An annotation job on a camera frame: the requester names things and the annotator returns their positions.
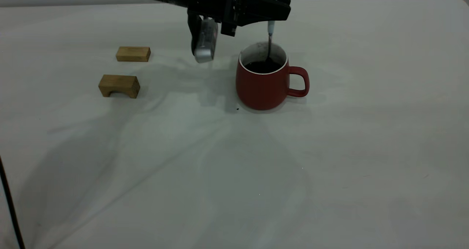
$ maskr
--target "mug handle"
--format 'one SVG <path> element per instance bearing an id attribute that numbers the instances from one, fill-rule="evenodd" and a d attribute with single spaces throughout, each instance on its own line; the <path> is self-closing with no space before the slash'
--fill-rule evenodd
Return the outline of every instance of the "mug handle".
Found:
<path id="1" fill-rule="evenodd" d="M 305 97 L 310 91 L 310 77 L 308 77 L 308 72 L 301 67 L 290 67 L 290 72 L 288 74 L 300 75 L 304 80 L 304 90 L 289 88 L 288 95 L 293 97 Z"/>

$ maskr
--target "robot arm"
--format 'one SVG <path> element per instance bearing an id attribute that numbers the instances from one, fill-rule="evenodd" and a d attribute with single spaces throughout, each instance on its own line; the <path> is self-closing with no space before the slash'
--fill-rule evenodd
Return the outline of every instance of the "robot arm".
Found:
<path id="1" fill-rule="evenodd" d="M 261 21 L 286 20 L 290 0 L 157 0 L 187 8 L 192 34 L 191 49 L 197 62 L 213 60 L 218 24 L 221 33 L 233 36 L 237 26 Z"/>

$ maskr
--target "mug rim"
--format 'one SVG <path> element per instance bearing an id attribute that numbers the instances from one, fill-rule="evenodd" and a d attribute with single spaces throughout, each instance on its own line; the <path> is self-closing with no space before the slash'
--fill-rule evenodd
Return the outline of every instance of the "mug rim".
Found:
<path id="1" fill-rule="evenodd" d="M 283 70 L 283 68 L 285 68 L 285 66 L 287 65 L 288 63 L 288 53 L 283 49 L 283 47 L 281 47 L 280 45 L 278 44 L 275 44 L 275 43 L 272 43 L 272 45 L 276 45 L 277 47 L 279 47 L 284 53 L 285 53 L 285 63 L 283 63 L 282 67 L 280 67 L 278 70 L 276 71 L 272 71 L 272 72 L 268 72 L 268 73 L 258 73 L 258 72 L 253 72 L 251 70 L 248 70 L 246 69 L 246 67 L 244 66 L 244 64 L 241 62 L 241 54 L 247 50 L 248 48 L 250 48 L 251 46 L 254 46 L 254 45 L 258 45 L 258 44 L 264 44 L 264 43 L 269 43 L 268 41 L 260 41 L 260 42 L 256 42 L 254 44 L 251 44 L 247 47 L 245 47 L 240 53 L 239 53 L 239 56 L 238 56 L 238 63 L 241 65 L 241 67 L 243 67 L 243 69 L 245 69 L 246 71 L 250 72 L 250 73 L 253 73 L 253 74 L 258 74 L 258 75 L 270 75 L 270 74 L 274 74 L 280 70 Z"/>

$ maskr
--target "wooden block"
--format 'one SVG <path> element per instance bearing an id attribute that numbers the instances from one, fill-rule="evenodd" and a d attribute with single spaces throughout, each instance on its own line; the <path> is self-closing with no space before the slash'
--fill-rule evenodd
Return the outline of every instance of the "wooden block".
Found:
<path id="1" fill-rule="evenodd" d="M 148 62 L 150 54 L 149 47 L 119 47 L 116 58 L 118 62 Z"/>
<path id="2" fill-rule="evenodd" d="M 135 99 L 140 91 L 140 84 L 135 76 L 105 74 L 98 87 L 104 97 L 109 97 L 111 92 L 122 92 Z"/>

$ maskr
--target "wooden arch block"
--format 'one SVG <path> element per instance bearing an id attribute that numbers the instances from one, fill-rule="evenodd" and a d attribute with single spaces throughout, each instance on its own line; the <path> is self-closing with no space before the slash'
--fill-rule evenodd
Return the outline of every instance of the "wooden arch block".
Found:
<path id="1" fill-rule="evenodd" d="M 103 75 L 99 82 L 99 90 L 104 97 L 109 97 L 111 92 L 122 92 L 130 98 L 137 98 L 140 84 L 135 76 Z"/>

